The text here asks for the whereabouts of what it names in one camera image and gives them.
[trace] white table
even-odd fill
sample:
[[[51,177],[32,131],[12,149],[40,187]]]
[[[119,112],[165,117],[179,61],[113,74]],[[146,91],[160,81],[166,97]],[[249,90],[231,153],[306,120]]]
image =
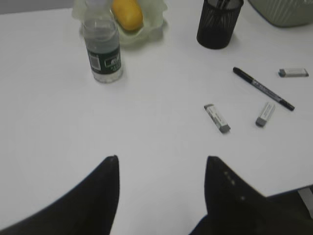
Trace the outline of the white table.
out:
[[[196,41],[202,1],[169,0],[164,37],[123,49],[124,76],[90,72],[71,10],[0,16],[0,228],[65,194],[104,157],[120,159],[112,235],[188,234],[205,215],[206,157],[221,157],[269,196],[313,183],[313,25],[279,29],[246,2],[229,46]],[[295,106],[276,105],[237,66]],[[280,78],[305,67],[307,78]],[[214,103],[223,135],[203,109]]]

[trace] gray basket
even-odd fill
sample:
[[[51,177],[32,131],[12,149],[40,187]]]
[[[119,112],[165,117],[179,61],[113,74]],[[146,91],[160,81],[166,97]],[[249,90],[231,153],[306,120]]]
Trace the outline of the gray basket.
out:
[[[313,22],[313,0],[249,0],[274,26],[291,27]]]

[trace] bottle label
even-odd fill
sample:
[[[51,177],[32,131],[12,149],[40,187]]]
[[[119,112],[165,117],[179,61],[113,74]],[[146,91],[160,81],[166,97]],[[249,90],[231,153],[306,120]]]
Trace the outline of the bottle label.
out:
[[[109,53],[94,53],[87,49],[92,71],[98,74],[111,74],[121,68],[120,48]]]

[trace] water bottle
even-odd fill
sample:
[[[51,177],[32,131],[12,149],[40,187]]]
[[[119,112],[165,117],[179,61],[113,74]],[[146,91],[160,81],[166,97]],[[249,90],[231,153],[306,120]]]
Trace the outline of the water bottle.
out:
[[[83,36],[93,77],[110,83],[122,75],[119,35],[105,0],[86,0]]]

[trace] pen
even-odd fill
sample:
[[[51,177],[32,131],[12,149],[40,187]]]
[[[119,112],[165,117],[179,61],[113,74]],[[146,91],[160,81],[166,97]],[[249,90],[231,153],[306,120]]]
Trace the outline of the pen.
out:
[[[269,97],[271,97],[273,100],[276,102],[280,103],[283,105],[285,108],[289,109],[290,111],[294,110],[294,106],[289,104],[287,101],[285,101],[283,98],[279,97],[276,95],[274,92],[272,92],[270,89],[267,87],[263,86],[261,83],[259,83],[257,80],[255,80],[253,77],[251,77],[249,74],[246,74],[244,71],[241,69],[234,67],[233,71],[235,74],[243,78],[246,82],[250,83],[252,86],[256,87],[260,91],[262,91],[264,94],[267,94]]]

